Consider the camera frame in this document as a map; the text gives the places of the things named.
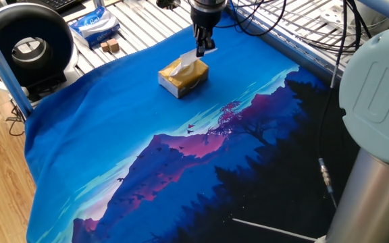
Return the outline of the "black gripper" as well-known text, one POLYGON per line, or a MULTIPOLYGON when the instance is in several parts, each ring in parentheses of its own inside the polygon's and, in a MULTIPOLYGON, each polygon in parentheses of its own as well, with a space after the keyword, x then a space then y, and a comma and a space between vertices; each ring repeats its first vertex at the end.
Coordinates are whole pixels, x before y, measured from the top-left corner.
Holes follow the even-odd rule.
POLYGON ((196 42, 196 56, 203 57, 205 49, 214 49, 215 42, 212 39, 213 27, 216 26, 222 17, 222 10, 215 12, 204 12, 191 8, 190 17, 192 19, 193 34, 196 42))

